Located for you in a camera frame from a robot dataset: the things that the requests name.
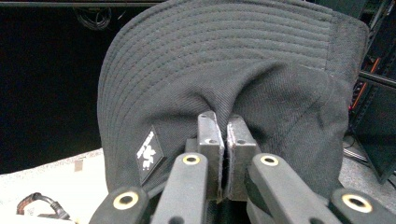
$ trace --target circular hole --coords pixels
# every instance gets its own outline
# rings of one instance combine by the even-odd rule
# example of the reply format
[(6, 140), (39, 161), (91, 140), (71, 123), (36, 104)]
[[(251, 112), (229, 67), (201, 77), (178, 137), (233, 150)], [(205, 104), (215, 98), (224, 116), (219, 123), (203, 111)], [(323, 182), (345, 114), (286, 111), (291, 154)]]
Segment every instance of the circular hole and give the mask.
[(184, 219), (182, 217), (172, 217), (168, 224), (184, 224)]
[(133, 200), (134, 200), (134, 198), (132, 198), (131, 196), (124, 196), (124, 197), (120, 198), (120, 203), (128, 204), (128, 203), (131, 203)]
[(351, 198), (351, 199), (349, 199), (349, 201), (350, 201), (351, 203), (356, 204), (358, 207), (364, 207), (364, 203), (361, 202), (361, 201), (359, 201), (359, 200), (357, 200), (357, 199)]
[(113, 206), (119, 210), (132, 208), (139, 201), (139, 195), (133, 191), (120, 194), (114, 199)]
[(279, 160), (274, 156), (270, 156), (270, 155), (262, 156), (260, 158), (260, 161), (262, 162), (262, 164), (268, 166), (277, 166), (279, 164)]
[(349, 208), (361, 212), (361, 213), (370, 213), (373, 211), (373, 206), (357, 194), (345, 194), (342, 196), (342, 200), (346, 206)]
[(273, 159), (271, 159), (271, 158), (265, 158), (264, 159), (265, 161), (268, 161), (268, 162), (270, 162), (270, 163), (274, 163), (275, 161), (273, 160)]
[(187, 165), (195, 165), (200, 162), (200, 159), (197, 155), (187, 155), (183, 158), (183, 162)]
[(309, 219), (309, 222), (310, 222), (311, 224), (324, 224), (324, 222), (323, 222), (322, 220), (317, 219), (317, 218), (315, 218), (315, 217), (311, 217), (311, 218)]
[(187, 161), (190, 161), (190, 162), (194, 162), (194, 161), (196, 161), (197, 159), (195, 159), (194, 157), (188, 157), (187, 158)]

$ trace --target black fabric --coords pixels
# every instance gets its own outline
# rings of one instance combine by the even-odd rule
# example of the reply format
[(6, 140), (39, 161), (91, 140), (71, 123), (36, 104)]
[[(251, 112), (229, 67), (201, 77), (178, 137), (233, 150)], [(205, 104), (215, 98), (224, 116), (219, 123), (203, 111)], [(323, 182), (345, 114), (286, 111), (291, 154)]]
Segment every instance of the black fabric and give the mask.
[(165, 160), (143, 189), (165, 181), (196, 137), (197, 116), (213, 110), (223, 137), (229, 116), (241, 115), (263, 152), (330, 196), (366, 37), (360, 21), (303, 1), (150, 8), (122, 28), (102, 67), (98, 119), (109, 191), (141, 186), (135, 155), (151, 126)]
[(222, 203), (207, 202), (205, 223), (239, 224), (247, 223), (246, 202), (232, 202), (228, 199)]

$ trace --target white surface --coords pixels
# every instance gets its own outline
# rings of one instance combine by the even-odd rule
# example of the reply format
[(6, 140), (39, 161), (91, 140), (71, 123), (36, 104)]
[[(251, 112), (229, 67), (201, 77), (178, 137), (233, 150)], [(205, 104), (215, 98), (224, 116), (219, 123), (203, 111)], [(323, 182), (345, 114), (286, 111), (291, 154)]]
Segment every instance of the white surface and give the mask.
[(6, 223), (12, 224), (74, 224), (73, 221), (59, 220), (53, 218), (31, 217), (31, 216), (4, 216), (2, 217)]
[[(82, 170), (75, 171), (76, 163), (81, 163), (81, 160)], [(34, 169), (0, 175), (0, 215), (16, 214), (18, 203), (34, 192), (59, 202), (77, 223), (89, 223), (107, 196), (102, 149)], [(27, 216), (53, 214), (44, 202), (31, 203), (24, 210)]]

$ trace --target white logo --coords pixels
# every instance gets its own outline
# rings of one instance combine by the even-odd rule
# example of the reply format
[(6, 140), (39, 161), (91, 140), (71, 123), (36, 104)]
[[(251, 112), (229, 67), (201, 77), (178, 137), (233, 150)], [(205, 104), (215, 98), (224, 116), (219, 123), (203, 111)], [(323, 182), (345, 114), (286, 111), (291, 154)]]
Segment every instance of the white logo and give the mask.
[(156, 154), (156, 151), (153, 148), (151, 148), (151, 146), (149, 145), (153, 137), (154, 137), (154, 132), (150, 132), (148, 138), (146, 138), (145, 142), (143, 143), (143, 146), (139, 149), (139, 151), (136, 154), (138, 159), (140, 159), (140, 157), (143, 154), (143, 158), (145, 159), (143, 161), (143, 170), (148, 170), (150, 165), (154, 163), (153, 156)]

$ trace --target dark background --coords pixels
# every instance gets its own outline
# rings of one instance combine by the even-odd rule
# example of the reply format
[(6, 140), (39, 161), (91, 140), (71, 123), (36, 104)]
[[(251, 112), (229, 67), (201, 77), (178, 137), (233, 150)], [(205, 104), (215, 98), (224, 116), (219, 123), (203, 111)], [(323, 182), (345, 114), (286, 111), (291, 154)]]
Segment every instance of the dark background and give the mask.
[(144, 8), (112, 10), (110, 26), (91, 31), (73, 8), (0, 8), (0, 174), (101, 147), (102, 61), (117, 31)]

